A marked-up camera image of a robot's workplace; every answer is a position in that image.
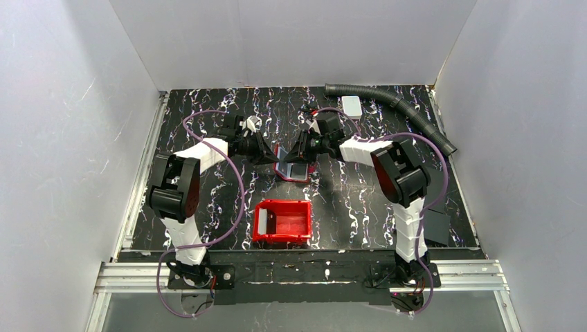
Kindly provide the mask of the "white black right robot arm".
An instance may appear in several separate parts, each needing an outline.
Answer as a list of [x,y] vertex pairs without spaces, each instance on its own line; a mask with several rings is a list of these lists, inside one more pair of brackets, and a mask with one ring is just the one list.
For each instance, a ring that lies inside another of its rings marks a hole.
[[381,191],[392,204],[397,256],[406,263],[421,259],[427,252],[419,227],[431,182],[428,171],[409,144],[345,134],[341,115],[342,111],[333,107],[312,111],[285,162],[312,163],[319,155],[327,154],[343,163],[372,167]]

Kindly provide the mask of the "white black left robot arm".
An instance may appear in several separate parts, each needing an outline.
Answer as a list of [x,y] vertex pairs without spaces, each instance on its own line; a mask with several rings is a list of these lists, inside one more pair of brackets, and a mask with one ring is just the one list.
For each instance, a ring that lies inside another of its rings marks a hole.
[[260,133],[261,120],[257,116],[223,116],[213,137],[202,138],[188,129],[196,145],[172,154],[158,154],[152,164],[145,202],[169,232],[175,259],[187,266],[200,265],[209,246],[202,242],[195,221],[201,174],[219,163],[228,163],[243,199],[244,181],[232,158],[246,156],[255,165],[278,161]]

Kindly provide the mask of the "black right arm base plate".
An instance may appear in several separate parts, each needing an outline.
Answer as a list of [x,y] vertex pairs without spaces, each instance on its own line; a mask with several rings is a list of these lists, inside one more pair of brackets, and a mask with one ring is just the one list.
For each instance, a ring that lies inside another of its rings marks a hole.
[[409,291],[423,291],[425,288],[440,287],[442,285],[437,265],[430,263],[427,273],[419,264],[415,271],[407,271],[396,267],[395,264],[369,265],[367,275],[363,281],[366,288],[407,288]]

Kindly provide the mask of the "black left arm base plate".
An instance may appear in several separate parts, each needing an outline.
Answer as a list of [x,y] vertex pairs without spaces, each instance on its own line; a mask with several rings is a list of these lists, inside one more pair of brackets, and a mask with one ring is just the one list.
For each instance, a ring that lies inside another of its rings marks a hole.
[[235,285],[235,267],[232,265],[212,265],[203,261],[198,266],[183,264],[177,260],[167,262],[170,270],[169,289],[232,289]]

